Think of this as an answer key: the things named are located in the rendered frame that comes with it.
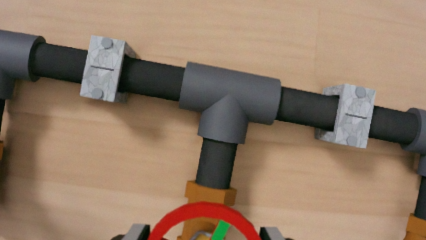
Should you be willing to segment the yellow tag with silver chain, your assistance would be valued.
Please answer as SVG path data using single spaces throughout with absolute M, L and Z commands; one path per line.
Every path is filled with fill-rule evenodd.
M 201 230 L 200 232 L 197 231 L 190 240 L 194 240 L 200 233 L 203 234 L 203 235 L 205 235 L 205 236 L 211 237 L 211 234 L 209 234 L 209 233 L 204 232 L 204 231 Z

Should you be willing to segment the black pipe manifold with grey fittings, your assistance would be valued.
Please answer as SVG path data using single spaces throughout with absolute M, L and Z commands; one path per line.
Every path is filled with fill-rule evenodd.
M 253 224 L 230 208 L 237 193 L 230 187 L 237 145 L 245 144 L 248 122 L 315 127 L 315 139 L 360 148 L 366 148 L 368 138 L 399 143 L 404 151 L 420 154 L 416 174 L 422 175 L 403 240 L 426 240 L 426 110 L 374 105 L 376 90 L 362 86 L 330 86 L 320 94 L 281 86 L 278 78 L 190 61 L 181 67 L 135 54 L 126 41 L 109 37 L 91 35 L 85 50 L 0 29 L 0 132 L 16 79 L 68 81 L 82 84 L 80 96 L 126 103 L 133 93 L 200 112 L 197 136 L 203 142 L 196 180 L 186 184 L 188 202 L 167 213 L 148 240 L 168 240 L 163 236 L 183 221 L 176 240 L 190 240 L 201 230 L 211 237 L 200 233 L 194 240 L 225 240 L 230 224 L 247 240 L 261 240 Z

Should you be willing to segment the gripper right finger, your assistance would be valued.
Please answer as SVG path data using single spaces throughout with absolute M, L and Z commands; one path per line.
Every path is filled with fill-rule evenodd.
M 260 227 L 259 236 L 261 240 L 294 240 L 292 238 L 284 239 L 278 227 Z

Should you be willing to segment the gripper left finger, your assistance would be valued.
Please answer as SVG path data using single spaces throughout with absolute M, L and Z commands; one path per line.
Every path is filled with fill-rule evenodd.
M 126 234 L 119 234 L 110 240 L 148 240 L 151 234 L 150 224 L 132 224 Z

